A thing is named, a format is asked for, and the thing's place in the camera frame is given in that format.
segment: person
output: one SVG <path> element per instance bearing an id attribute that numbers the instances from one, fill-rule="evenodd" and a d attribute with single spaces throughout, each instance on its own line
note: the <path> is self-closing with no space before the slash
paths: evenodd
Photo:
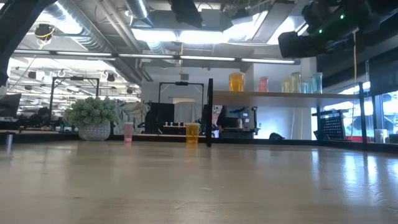
<path id="1" fill-rule="evenodd" d="M 238 119 L 237 118 L 228 118 L 227 117 L 227 106 L 223 106 L 221 109 L 221 113 L 217 119 L 217 127 L 220 133 L 223 132 L 224 128 L 238 128 Z"/>

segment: yellow jar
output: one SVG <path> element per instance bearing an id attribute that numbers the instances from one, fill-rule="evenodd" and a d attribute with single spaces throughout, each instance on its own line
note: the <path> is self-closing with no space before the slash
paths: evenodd
<path id="1" fill-rule="evenodd" d="M 234 72 L 229 75 L 229 90 L 243 91 L 244 89 L 244 73 Z"/>

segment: ceiling light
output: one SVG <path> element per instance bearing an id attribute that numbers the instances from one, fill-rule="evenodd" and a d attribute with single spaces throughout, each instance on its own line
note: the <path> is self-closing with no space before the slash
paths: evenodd
<path id="1" fill-rule="evenodd" d="M 111 57 L 111 53 L 94 53 L 94 52 L 57 52 L 59 55 L 87 56 L 87 57 Z"/>
<path id="2" fill-rule="evenodd" d="M 170 30 L 131 29 L 137 40 L 146 42 L 177 41 L 177 36 Z"/>
<path id="3" fill-rule="evenodd" d="M 178 40 L 186 44 L 219 44 L 225 42 L 222 32 L 213 31 L 182 31 Z"/>
<path id="4" fill-rule="evenodd" d="M 66 87 L 67 90 L 78 93 L 80 90 L 77 87 L 73 87 L 73 86 L 68 86 Z"/>
<path id="5" fill-rule="evenodd" d="M 242 62 L 251 63 L 281 63 L 281 64 L 294 64 L 293 60 L 279 60 L 279 59 L 261 59 L 261 58 L 242 58 Z"/>
<path id="6" fill-rule="evenodd" d="M 38 55 L 47 55 L 50 54 L 48 50 L 15 50 L 14 54 L 38 54 Z"/>
<path id="7" fill-rule="evenodd" d="M 85 85 L 85 86 L 78 86 L 80 88 L 97 88 L 97 86 L 89 86 L 89 85 Z M 99 86 L 99 88 L 101 89 L 113 89 L 116 88 L 114 86 Z"/>
<path id="8" fill-rule="evenodd" d="M 189 59 L 189 60 L 214 60 L 214 61 L 223 61 L 223 62 L 233 62 L 235 58 L 231 57 L 204 57 L 204 56 L 188 56 L 181 55 L 181 59 Z"/>
<path id="9" fill-rule="evenodd" d="M 272 37 L 268 40 L 267 44 L 279 44 L 278 37 L 284 32 L 294 31 L 294 21 L 291 17 L 286 20 L 276 29 Z"/>
<path id="10" fill-rule="evenodd" d="M 114 61 L 114 60 L 116 60 L 116 58 L 87 57 L 87 60 L 106 60 L 106 61 Z"/>
<path id="11" fill-rule="evenodd" d="M 308 29 L 308 24 L 306 24 L 302 29 L 297 32 L 297 35 L 303 35 L 305 31 Z"/>
<path id="12" fill-rule="evenodd" d="M 252 16 L 252 21 L 236 24 L 224 30 L 224 39 L 233 41 L 246 41 L 252 39 L 262 22 L 264 22 L 267 13 L 268 11 L 257 13 Z"/>
<path id="13" fill-rule="evenodd" d="M 173 55 L 151 55 L 151 54 L 119 54 L 120 57 L 132 58 L 156 58 L 156 59 L 173 59 Z"/>

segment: pink cup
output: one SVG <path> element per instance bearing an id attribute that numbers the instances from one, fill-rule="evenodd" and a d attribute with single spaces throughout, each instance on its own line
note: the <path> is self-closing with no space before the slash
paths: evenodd
<path id="1" fill-rule="evenodd" d="M 132 141 L 132 125 L 134 123 L 133 122 L 125 122 L 124 123 L 124 142 L 131 142 Z"/>

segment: glass jar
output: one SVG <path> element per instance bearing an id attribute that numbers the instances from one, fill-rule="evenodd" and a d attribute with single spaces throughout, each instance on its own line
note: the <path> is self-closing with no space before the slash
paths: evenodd
<path id="1" fill-rule="evenodd" d="M 322 72 L 312 75 L 312 91 L 314 93 L 322 93 Z"/>
<path id="2" fill-rule="evenodd" d="M 306 78 L 303 82 L 307 84 L 307 93 L 313 93 L 312 90 L 312 77 Z"/>
<path id="3" fill-rule="evenodd" d="M 290 93 L 290 78 L 286 78 L 282 84 L 282 93 Z"/>
<path id="4" fill-rule="evenodd" d="M 292 73 L 291 80 L 291 87 L 290 92 L 292 93 L 300 93 L 300 82 L 301 82 L 301 74 L 300 72 Z"/>
<path id="5" fill-rule="evenodd" d="M 308 93 L 308 84 L 306 82 L 300 83 L 300 93 Z"/>

